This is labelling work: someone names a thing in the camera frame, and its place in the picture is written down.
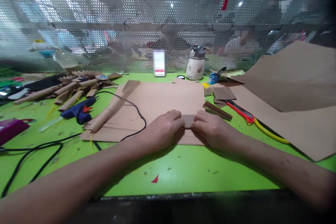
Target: hand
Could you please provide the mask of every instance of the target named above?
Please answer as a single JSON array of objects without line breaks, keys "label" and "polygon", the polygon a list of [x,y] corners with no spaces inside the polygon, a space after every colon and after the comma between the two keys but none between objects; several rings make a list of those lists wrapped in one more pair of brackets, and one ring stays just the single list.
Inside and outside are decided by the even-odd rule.
[{"label": "hand", "polygon": [[164,149],[172,144],[174,134],[184,126],[181,112],[171,110],[158,116],[138,136],[143,141],[148,154]]},{"label": "hand", "polygon": [[218,115],[199,110],[191,125],[208,144],[222,151],[234,151],[244,134],[233,128]]}]

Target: blue glue gun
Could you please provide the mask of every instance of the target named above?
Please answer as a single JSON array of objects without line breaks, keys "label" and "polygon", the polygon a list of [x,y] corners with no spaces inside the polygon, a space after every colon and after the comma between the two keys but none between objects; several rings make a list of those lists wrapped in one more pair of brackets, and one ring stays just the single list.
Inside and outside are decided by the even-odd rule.
[{"label": "blue glue gun", "polygon": [[75,106],[72,106],[68,110],[63,111],[61,113],[61,116],[65,119],[70,119],[70,118],[76,117],[79,112],[79,115],[78,115],[79,124],[84,124],[90,121],[92,119],[91,115],[89,113],[84,113],[83,109],[84,107],[93,105],[96,102],[96,98],[98,98],[98,96],[90,97],[86,99],[85,101],[82,101],[76,104]]}]

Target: red paper scrap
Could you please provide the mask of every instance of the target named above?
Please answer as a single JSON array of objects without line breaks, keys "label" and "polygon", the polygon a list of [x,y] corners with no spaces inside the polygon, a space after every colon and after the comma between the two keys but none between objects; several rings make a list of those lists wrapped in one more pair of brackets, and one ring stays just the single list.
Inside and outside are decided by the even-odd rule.
[{"label": "red paper scrap", "polygon": [[157,183],[158,182],[159,175],[156,176],[156,178],[152,181],[152,183]]}]

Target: pink case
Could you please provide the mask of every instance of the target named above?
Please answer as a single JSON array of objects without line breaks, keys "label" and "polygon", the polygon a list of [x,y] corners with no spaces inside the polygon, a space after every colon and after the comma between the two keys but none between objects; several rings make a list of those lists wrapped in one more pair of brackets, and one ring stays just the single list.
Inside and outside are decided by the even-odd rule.
[{"label": "pink case", "polygon": [[29,125],[27,123],[18,119],[0,121],[0,146],[28,128]]}]

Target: forearm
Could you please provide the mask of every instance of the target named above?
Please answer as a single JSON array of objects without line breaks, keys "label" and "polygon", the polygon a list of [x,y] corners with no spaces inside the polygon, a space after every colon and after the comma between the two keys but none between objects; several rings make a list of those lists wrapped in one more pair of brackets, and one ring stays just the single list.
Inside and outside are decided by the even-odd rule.
[{"label": "forearm", "polygon": [[6,223],[59,223],[113,175],[146,155],[135,137],[66,165],[0,201]]},{"label": "forearm", "polygon": [[249,136],[242,137],[235,151],[282,181],[310,205],[320,209],[330,206],[335,173]]}]

